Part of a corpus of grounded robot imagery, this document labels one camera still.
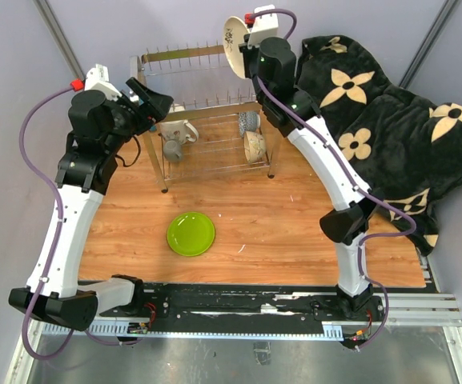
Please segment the cream bowl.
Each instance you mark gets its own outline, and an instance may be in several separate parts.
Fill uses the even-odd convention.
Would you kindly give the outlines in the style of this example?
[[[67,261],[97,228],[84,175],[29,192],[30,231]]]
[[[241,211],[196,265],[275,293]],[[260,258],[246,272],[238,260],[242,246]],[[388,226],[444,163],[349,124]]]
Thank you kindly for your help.
[[[261,160],[267,150],[263,135],[251,131],[246,131],[244,134],[243,148],[249,164]]]

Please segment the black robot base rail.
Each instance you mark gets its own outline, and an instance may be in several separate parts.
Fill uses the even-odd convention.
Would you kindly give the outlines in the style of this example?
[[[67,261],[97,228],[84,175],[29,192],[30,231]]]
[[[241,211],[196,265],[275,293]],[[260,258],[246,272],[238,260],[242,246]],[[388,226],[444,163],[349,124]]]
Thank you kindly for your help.
[[[330,288],[149,282],[139,293],[140,306],[111,308],[102,317],[137,323],[154,315],[155,333],[254,337],[322,334],[330,322],[382,322],[387,309],[372,289],[355,300]]]

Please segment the white plate with black flowers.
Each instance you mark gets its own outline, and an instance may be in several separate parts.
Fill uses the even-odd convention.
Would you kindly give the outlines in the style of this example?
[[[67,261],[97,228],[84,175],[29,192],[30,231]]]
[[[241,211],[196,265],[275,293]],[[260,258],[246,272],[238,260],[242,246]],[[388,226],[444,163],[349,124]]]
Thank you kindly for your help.
[[[244,36],[249,29],[241,18],[230,16],[223,27],[223,49],[226,59],[233,72],[241,79],[245,79],[243,54],[239,46],[244,43]]]

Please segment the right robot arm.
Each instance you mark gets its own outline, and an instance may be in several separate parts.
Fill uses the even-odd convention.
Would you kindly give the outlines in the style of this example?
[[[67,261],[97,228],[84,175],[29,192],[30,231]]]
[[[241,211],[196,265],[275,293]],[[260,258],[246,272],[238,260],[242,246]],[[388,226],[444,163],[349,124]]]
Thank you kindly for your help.
[[[378,205],[332,138],[314,98],[295,84],[296,56],[287,40],[250,41],[245,34],[238,46],[244,77],[252,81],[267,120],[305,157],[331,199],[333,208],[319,225],[338,259],[335,308],[343,318],[357,319],[375,306],[364,243]]]

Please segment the small grey cup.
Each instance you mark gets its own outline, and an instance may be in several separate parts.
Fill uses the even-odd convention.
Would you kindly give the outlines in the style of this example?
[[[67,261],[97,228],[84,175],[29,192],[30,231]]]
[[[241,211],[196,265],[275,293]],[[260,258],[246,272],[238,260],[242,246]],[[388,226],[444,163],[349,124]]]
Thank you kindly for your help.
[[[183,160],[182,145],[176,140],[168,140],[163,144],[163,157],[168,162],[181,162]]]

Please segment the blue patterned bowl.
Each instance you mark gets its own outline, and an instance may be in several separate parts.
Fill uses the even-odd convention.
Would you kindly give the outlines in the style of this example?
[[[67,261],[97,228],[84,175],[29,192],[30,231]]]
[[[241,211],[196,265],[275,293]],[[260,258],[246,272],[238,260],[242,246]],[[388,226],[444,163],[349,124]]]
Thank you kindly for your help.
[[[256,111],[238,113],[239,136],[244,137],[246,132],[256,132],[260,128],[260,116]]]

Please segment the green-lined floral mug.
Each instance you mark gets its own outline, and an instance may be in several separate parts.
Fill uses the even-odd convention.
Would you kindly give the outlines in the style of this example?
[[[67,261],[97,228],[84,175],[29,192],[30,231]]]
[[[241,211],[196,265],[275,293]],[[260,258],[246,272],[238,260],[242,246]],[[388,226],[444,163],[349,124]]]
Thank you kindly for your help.
[[[199,132],[187,119],[161,122],[159,132],[165,141],[175,140],[181,145],[199,139]]]

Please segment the steel wire dish rack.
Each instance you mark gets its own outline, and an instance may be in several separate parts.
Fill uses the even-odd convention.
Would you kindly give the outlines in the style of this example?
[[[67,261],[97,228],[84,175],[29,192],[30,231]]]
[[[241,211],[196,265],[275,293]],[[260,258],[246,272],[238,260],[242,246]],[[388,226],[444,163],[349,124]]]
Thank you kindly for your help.
[[[266,151],[256,160],[246,156],[239,117],[258,113],[260,106],[252,85],[234,75],[222,43],[147,51],[130,57],[129,65],[131,76],[144,86],[173,97],[166,122],[186,120],[199,132],[196,142],[183,144],[180,162],[166,159],[166,139],[159,130],[144,136],[162,193],[176,182],[253,170],[275,177],[281,137],[262,120],[257,131],[265,139]]]

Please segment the lime green plate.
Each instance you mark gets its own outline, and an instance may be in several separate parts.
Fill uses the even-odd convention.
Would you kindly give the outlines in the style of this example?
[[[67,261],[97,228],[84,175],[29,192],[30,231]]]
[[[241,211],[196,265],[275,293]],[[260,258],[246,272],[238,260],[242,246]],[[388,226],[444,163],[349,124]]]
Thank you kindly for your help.
[[[167,228],[167,244],[179,255],[195,257],[209,250],[215,240],[215,225],[205,214],[186,212]]]

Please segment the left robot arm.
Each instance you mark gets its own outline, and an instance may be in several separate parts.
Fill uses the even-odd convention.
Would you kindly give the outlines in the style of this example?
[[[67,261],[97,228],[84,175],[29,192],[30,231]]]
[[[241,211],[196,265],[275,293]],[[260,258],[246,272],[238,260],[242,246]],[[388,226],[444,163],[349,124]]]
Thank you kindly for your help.
[[[78,271],[87,235],[123,145],[166,118],[174,99],[136,78],[126,82],[141,100],[132,102],[109,82],[79,82],[71,99],[66,152],[49,185],[54,212],[35,268],[23,288],[10,291],[8,303],[26,316],[84,331],[102,312],[119,307],[126,315],[146,306],[143,281],[115,274],[81,286]]]

